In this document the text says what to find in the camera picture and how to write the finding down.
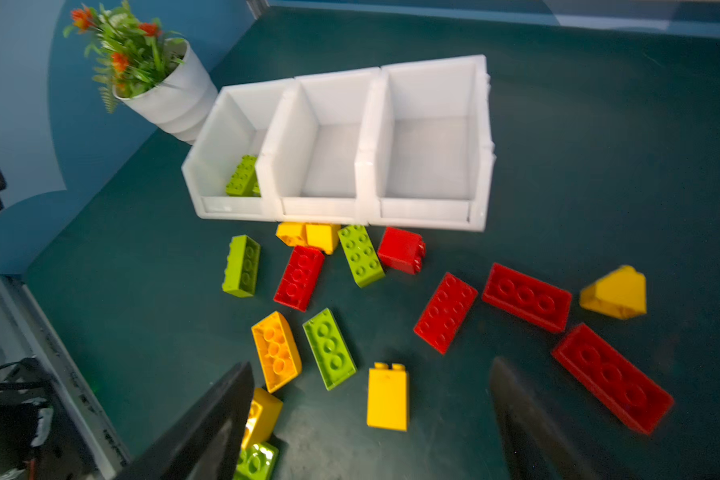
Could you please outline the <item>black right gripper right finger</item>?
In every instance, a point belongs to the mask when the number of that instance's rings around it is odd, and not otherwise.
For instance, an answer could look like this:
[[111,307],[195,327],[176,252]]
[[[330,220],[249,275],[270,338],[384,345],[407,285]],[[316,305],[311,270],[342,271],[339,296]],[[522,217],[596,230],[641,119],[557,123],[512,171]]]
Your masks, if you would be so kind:
[[490,393],[510,478],[600,477],[592,437],[503,357],[492,363]]

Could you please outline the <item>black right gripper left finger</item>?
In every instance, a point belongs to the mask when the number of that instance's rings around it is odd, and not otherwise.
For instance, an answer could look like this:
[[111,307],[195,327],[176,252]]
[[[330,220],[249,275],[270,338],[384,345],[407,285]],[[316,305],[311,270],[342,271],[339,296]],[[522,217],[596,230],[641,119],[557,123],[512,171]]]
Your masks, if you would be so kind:
[[252,367],[235,364],[118,479],[231,479],[254,392]]

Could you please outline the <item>green lego brick front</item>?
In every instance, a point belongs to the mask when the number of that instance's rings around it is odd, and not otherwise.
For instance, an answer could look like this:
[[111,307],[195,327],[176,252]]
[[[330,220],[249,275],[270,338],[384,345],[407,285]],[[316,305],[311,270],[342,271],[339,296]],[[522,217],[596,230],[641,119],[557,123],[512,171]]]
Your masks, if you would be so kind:
[[279,450],[267,442],[251,445],[240,452],[234,480],[270,480]]

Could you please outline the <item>green lego brick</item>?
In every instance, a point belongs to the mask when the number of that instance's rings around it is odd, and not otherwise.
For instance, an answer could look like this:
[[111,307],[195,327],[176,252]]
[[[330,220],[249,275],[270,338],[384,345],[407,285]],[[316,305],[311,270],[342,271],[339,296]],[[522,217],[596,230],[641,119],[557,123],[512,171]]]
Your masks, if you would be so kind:
[[247,235],[231,239],[222,290],[238,298],[255,295],[261,246]]
[[348,225],[338,232],[355,283],[364,288],[385,276],[366,228]]
[[307,341],[327,391],[349,379],[357,367],[329,308],[303,324]]
[[267,442],[251,445],[240,452],[234,480],[270,480],[279,450]]

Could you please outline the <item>red lego brick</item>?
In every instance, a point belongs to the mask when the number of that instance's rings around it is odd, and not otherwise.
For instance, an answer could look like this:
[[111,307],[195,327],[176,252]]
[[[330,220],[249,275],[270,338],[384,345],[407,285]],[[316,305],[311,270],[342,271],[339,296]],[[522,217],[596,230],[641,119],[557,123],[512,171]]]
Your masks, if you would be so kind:
[[319,278],[324,258],[323,252],[315,247],[294,247],[275,292],[274,301],[305,312]]
[[552,333],[567,326],[572,294],[519,271],[494,263],[482,300]]
[[631,430],[650,435],[673,397],[585,324],[573,328],[552,356]]
[[451,273],[446,273],[413,331],[428,345],[445,355],[477,295],[474,287]]

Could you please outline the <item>small red lego cube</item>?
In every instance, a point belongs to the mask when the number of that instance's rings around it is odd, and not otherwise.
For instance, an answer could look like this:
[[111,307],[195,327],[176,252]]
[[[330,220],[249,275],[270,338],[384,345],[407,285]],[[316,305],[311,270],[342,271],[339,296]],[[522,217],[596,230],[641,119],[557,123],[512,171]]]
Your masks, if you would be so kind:
[[426,244],[421,235],[395,227],[387,227],[382,237],[378,256],[383,265],[416,275],[421,271],[423,259],[426,256]]

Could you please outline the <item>green lego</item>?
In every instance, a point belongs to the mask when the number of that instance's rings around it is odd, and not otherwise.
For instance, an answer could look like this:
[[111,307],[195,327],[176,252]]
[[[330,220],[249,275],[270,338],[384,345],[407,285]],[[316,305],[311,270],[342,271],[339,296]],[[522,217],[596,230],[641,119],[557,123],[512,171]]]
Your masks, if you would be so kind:
[[260,186],[256,176],[257,157],[245,155],[237,165],[235,172],[225,187],[225,193],[231,197],[259,197]]

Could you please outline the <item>small yellow lego front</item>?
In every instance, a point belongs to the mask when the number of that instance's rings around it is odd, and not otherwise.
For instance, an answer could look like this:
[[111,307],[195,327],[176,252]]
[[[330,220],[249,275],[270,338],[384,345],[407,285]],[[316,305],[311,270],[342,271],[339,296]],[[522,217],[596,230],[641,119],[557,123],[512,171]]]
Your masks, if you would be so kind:
[[246,450],[255,444],[269,440],[283,409],[283,402],[262,388],[253,393],[248,420],[241,448]]

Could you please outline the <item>orange lego brick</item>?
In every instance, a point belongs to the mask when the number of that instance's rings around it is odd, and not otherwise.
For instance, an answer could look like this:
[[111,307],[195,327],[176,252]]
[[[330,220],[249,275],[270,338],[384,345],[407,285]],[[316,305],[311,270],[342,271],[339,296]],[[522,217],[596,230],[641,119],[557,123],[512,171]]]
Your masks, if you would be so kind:
[[290,325],[278,311],[251,327],[266,389],[274,393],[302,373]]

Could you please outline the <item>yellow tall lego brick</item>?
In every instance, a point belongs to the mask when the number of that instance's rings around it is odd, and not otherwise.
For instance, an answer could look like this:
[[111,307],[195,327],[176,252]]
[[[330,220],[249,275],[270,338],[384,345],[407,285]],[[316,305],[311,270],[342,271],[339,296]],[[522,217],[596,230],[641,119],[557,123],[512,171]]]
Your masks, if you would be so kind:
[[406,432],[409,426],[409,375],[398,363],[375,363],[369,370],[369,427]]

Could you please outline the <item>yellow sloped lego brick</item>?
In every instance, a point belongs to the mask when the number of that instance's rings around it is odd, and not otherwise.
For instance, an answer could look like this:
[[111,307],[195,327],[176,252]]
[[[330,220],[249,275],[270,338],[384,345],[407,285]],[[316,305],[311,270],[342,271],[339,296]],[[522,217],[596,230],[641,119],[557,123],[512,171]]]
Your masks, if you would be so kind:
[[579,305],[620,320],[647,313],[646,277],[634,267],[622,265],[584,288]]

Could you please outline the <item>yellow lego pair by bin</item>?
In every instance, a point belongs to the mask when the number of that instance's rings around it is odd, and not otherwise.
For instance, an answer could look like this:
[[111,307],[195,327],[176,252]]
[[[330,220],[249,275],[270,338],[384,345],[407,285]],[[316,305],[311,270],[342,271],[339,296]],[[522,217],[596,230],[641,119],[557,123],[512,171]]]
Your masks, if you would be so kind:
[[339,243],[339,224],[280,223],[276,236],[288,247],[309,246],[332,255]]

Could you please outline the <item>white three-compartment bin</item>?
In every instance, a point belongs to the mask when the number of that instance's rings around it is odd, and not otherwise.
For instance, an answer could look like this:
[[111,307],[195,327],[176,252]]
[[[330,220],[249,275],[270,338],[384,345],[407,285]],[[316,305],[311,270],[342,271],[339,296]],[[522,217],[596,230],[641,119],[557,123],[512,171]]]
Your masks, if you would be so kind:
[[[182,166],[204,219],[481,231],[494,142],[482,55],[222,88]],[[259,197],[225,187],[257,157]]]

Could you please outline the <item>potted artificial flower plant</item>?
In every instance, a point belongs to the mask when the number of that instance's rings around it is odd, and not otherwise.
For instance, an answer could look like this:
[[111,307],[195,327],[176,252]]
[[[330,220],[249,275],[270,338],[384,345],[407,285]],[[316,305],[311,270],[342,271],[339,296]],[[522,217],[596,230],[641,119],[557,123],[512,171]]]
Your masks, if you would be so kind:
[[197,140],[218,89],[181,34],[139,20],[127,1],[72,10],[63,34],[73,32],[89,37],[84,54],[95,56],[92,80],[107,112],[124,105],[180,141]]

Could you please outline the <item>front aluminium rail bed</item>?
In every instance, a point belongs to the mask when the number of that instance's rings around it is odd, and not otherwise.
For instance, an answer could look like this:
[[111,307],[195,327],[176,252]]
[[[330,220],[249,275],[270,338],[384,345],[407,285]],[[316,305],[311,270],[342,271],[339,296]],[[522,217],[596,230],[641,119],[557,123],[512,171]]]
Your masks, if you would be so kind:
[[0,479],[113,479],[130,460],[29,288],[0,276]]

